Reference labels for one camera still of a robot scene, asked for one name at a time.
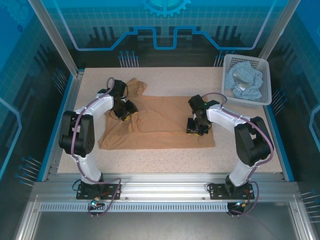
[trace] basket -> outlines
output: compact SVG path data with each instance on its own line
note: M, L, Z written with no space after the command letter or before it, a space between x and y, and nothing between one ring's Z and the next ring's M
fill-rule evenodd
M254 69L257 69L263 74L262 76L263 84L259 89L262 95L260 101L251 101L251 100L236 98L234 97L231 91L230 91L230 94L225 94L225 79L226 79L227 73L235 64L246 62L246 61L249 61L251 63L251 66ZM221 93L227 96L228 103L230 102L234 104L241 104L251 108L257 108L259 106L271 104L272 94L271 94L271 78L270 78L269 63L264 59L252 57L252 56L243 56L243 55L236 55L236 54L225 55L223 60Z

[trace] speckled tabletop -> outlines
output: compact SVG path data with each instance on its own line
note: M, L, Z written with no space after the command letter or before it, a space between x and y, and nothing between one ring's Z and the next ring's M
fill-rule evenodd
M146 68L86 68L75 109L87 105L109 77L128 82L130 79L147 83L147 96L194 96L221 92L222 67L146 67ZM230 110L244 116L260 116L267 123L264 109L226 104ZM97 141L105 131L106 119L95 120L96 144L93 152L98 168L103 173L227 173L238 159L235 136L223 127L212 126L215 147L190 149L103 150ZM278 155L259 167L257 172L282 172ZM58 173L78 173L73 159L62 153Z

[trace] tan fabric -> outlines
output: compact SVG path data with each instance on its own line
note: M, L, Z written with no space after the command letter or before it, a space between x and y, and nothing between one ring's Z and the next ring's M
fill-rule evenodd
M186 134L192 110L189 96L142 96L147 85L133 78L128 97L139 112L128 121L115 120L106 113L106 131L101 149L191 149L215 146L212 130L204 136Z

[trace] blue cloth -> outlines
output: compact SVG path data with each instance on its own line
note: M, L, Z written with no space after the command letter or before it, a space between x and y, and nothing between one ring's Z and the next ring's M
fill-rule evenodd
M249 61L239 62L227 73L224 88L232 89L238 99L260 101L262 77L262 72L254 69Z

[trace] blue edge trim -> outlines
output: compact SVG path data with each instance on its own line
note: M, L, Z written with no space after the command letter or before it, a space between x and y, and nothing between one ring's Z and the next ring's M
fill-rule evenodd
M46 151L45 151L45 155L44 155L43 162L42 162L42 165L41 165L41 169L40 169L40 172L39 172L39 175L38 175L38 178L37 178L37 182L41 182L42 178L43 178L43 176L45 174L46 167L47 167L47 164L48 164L48 161L49 161L50 152L51 152L52 146L54 144L56 132L58 131L58 126L59 126L60 119L62 117L64 108L65 108L65 104L66 104L66 101L67 101L67 97L68 97L68 94L69 94L69 90L70 90L70 87L71 87L72 80L73 80L73 76L70 75L69 80L68 80L68 84L67 84L65 92L64 92L64 96L62 98L62 102L61 102L58 114L57 114L56 119L55 119L53 130L52 130L52 133L51 133L51 136L50 136L50 140L49 140L48 146L47 146ZM282 139L281 139L281 136L280 136L280 133L279 133L279 129L278 129L278 126L277 126L277 123L276 123L275 116L274 116L274 114L272 112L272 109L271 109L270 105L268 105L266 108L268 110L268 113L269 113L269 116L270 116L270 120L271 120L271 123L272 123L272 127L273 127L273 130L274 130L274 133L275 133L275 137L276 137L278 145L279 145L279 150L281 152L283 164L284 164L286 173L288 175L288 181L294 182L295 178L294 178L294 175L292 173L292 170L291 170L291 167L290 167L290 164L289 164L289 160L288 160L288 157L287 157L287 154L286 154L286 151L285 151L285 147L284 147L284 144L282 142Z
M68 97L68 94L69 94L69 91L70 91L70 87L71 87L71 83L73 81L73 78L74 78L74 76L72 74L70 74L70 77L69 77L69 80L68 80L68 84L66 85L66 88L65 88L65 91L64 91L64 95L63 95L63 98L62 98L62 101L61 101L61 105L60 105L58 114L57 114L56 119L55 119L55 123L54 123L53 129L52 129L52 133L51 133L51 136L50 136L50 140L49 140L48 146L46 147L46 151L45 151L45 155L44 155L44 158L43 158L43 161L42 161L40 172L39 172L38 178L36 180L37 182L42 182L42 178L43 178L43 176L45 174L46 167L47 167L47 164L48 164L48 161L49 161L50 152L52 150L52 146L54 145L55 136L56 136L56 133L58 131L58 126L59 126L59 123L60 123L64 108L65 108L65 105L66 105L67 97Z
M266 108L267 108L269 116L270 116L272 127L273 127L273 130L274 130L274 133L275 133L275 138L276 138L276 140L278 142L278 145L279 145L279 150L280 150L280 153L281 153L281 156L282 156L284 168L285 168L286 174L288 176L288 181L294 182L295 178L294 178L294 175L293 175L291 167L290 167L290 163L289 163L286 151L285 151L285 146L284 146L284 144L282 142L282 139L281 139L281 136L280 136L280 132L279 132L279 129L278 129L278 126L277 126L277 123L276 123L275 116L274 116L274 113L272 112L272 108L271 108L270 105L266 106Z

